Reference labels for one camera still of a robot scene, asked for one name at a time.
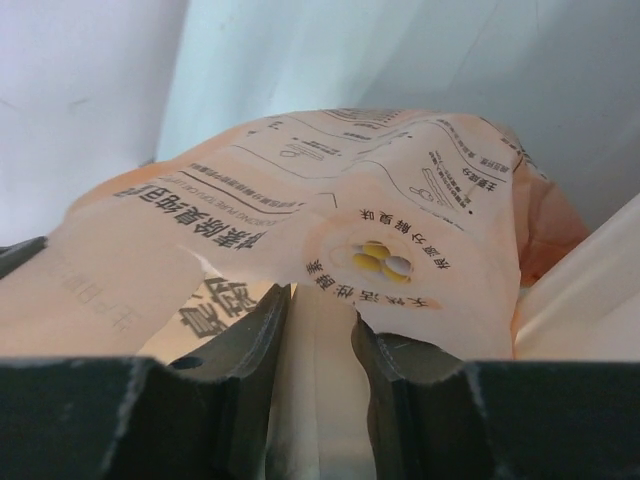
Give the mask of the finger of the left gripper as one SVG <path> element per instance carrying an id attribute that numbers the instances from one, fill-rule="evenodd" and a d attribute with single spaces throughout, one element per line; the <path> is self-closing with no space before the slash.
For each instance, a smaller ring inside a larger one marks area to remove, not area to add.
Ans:
<path id="1" fill-rule="evenodd" d="M 38 236 L 0 248 L 0 278 L 3 279 L 47 247 L 47 237 Z"/>

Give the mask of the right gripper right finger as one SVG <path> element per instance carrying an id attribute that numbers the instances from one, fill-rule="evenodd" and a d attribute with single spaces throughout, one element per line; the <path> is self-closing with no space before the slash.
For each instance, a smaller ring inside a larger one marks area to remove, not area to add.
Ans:
<path id="1" fill-rule="evenodd" d="M 635 363 L 463 361 L 363 321 L 351 342 L 381 479 L 639 475 Z"/>

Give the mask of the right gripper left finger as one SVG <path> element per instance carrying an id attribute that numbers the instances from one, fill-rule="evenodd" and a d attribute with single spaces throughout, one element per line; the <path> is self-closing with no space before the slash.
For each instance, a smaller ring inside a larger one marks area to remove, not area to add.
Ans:
<path id="1" fill-rule="evenodd" d="M 189 354 L 1 362 L 5 479 L 254 479 L 291 302 L 257 307 Z"/>

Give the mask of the pink cat litter bag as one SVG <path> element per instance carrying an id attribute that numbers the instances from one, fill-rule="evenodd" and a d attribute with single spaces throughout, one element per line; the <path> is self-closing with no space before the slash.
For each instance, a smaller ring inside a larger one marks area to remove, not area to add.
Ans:
<path id="1" fill-rule="evenodd" d="M 507 128 L 427 110 L 292 112 L 78 198 L 1 279 L 1 362 L 169 364 L 309 288 L 379 333 L 509 358 L 520 290 L 588 231 Z"/>

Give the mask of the cream orange litter box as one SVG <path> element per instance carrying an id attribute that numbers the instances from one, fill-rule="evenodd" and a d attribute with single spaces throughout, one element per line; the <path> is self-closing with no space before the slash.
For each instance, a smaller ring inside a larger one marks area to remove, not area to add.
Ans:
<path id="1" fill-rule="evenodd" d="M 521 296 L 518 360 L 639 360 L 639 198 Z"/>

